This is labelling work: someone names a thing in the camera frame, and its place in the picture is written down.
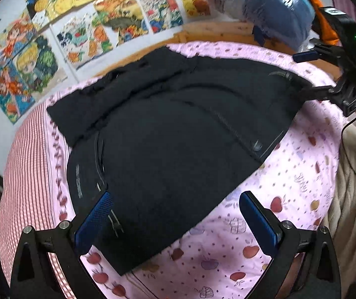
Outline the black padded jacket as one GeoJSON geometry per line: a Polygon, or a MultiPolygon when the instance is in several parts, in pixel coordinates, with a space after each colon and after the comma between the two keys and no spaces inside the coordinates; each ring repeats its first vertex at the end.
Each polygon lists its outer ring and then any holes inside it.
{"type": "Polygon", "coordinates": [[[48,107],[71,148],[67,181],[81,214],[75,238],[124,274],[201,222],[261,166],[311,82],[277,66],[157,49],[48,107]]]}

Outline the orange plush toy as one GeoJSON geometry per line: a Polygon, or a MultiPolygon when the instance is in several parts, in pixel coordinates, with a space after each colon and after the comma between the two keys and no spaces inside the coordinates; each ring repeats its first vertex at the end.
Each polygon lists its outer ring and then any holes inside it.
{"type": "Polygon", "coordinates": [[[336,31],[333,30],[331,25],[320,12],[320,8],[324,6],[323,2],[321,0],[309,0],[309,2],[315,12],[312,30],[319,35],[319,39],[324,44],[337,45],[339,43],[339,37],[336,31]]]}

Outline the grey blue bagged bedding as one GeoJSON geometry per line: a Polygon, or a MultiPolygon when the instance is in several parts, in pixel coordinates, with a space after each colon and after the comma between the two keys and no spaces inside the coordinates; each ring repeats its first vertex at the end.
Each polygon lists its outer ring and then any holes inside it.
{"type": "Polygon", "coordinates": [[[315,18],[309,0],[207,0],[216,11],[251,22],[264,35],[300,50],[315,18]]]}

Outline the beige knitted blanket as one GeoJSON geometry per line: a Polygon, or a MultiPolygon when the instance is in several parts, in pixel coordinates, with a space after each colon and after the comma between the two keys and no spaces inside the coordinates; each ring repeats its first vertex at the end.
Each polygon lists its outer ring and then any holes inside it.
{"type": "Polygon", "coordinates": [[[341,297],[356,282],[356,127],[343,133],[333,201],[323,219],[331,233],[341,275],[341,297]]]}

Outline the red checked bed sheet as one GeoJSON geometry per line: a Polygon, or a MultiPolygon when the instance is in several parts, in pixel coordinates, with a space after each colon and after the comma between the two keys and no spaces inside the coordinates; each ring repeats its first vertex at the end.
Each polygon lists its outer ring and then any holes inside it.
{"type": "Polygon", "coordinates": [[[69,149],[47,113],[52,104],[46,99],[30,111],[7,157],[0,200],[0,263],[7,280],[25,226],[53,229],[75,216],[66,178],[69,149]]]}

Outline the pink fruit print quilt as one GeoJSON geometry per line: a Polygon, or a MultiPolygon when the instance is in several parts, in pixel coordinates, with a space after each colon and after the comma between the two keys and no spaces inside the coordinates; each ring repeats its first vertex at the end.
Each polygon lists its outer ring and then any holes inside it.
{"type": "Polygon", "coordinates": [[[239,43],[159,48],[50,99],[69,148],[67,217],[40,237],[76,298],[340,297],[329,232],[346,124],[304,101],[329,77],[239,43]]]}

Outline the red haired girl drawing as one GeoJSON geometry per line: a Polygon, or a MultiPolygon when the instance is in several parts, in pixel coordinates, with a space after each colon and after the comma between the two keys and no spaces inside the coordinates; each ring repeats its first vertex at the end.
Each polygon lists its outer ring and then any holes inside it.
{"type": "Polygon", "coordinates": [[[36,100],[14,65],[0,68],[0,108],[8,120],[15,124],[36,100]]]}

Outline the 2024 dragon drawing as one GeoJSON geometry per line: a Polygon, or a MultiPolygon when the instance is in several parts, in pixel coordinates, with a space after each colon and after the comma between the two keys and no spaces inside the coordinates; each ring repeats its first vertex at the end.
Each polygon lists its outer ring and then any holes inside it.
{"type": "Polygon", "coordinates": [[[183,25],[176,0],[139,0],[154,34],[183,25]]]}

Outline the blond boy cartoon drawing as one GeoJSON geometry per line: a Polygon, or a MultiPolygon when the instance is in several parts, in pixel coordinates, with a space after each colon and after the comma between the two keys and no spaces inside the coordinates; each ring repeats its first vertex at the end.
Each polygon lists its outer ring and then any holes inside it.
{"type": "Polygon", "coordinates": [[[37,101],[67,79],[48,37],[43,34],[28,43],[13,58],[13,65],[37,101]]]}

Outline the orange fruit drawing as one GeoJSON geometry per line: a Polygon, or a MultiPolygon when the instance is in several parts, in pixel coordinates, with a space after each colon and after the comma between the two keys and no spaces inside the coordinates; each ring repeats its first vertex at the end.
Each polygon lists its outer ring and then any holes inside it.
{"type": "Polygon", "coordinates": [[[74,69],[113,50],[112,41],[96,12],[70,19],[57,34],[57,39],[74,69]]]}

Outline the pineapple yellow drawing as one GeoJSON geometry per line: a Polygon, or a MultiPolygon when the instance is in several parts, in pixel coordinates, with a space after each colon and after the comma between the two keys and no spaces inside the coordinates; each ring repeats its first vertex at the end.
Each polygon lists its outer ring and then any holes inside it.
{"type": "Polygon", "coordinates": [[[37,31],[41,31],[73,7],[73,0],[25,0],[25,3],[37,31]]]}

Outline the wooden bed frame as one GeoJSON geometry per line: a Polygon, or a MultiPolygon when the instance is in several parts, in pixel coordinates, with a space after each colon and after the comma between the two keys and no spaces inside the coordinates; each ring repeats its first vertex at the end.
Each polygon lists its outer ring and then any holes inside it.
{"type": "MultiPolygon", "coordinates": [[[[224,41],[260,46],[254,39],[252,30],[253,25],[248,22],[193,22],[191,24],[185,24],[183,25],[183,29],[180,32],[175,33],[172,38],[132,53],[122,60],[105,67],[103,70],[96,73],[95,76],[104,76],[115,68],[139,60],[149,52],[173,43],[188,43],[192,41],[210,41],[215,43],[224,41]]],[[[266,39],[264,47],[289,55],[294,54],[294,50],[276,39],[266,39]]],[[[338,80],[340,70],[337,66],[328,64],[326,61],[322,60],[311,61],[310,63],[326,72],[334,81],[338,80]]]]}

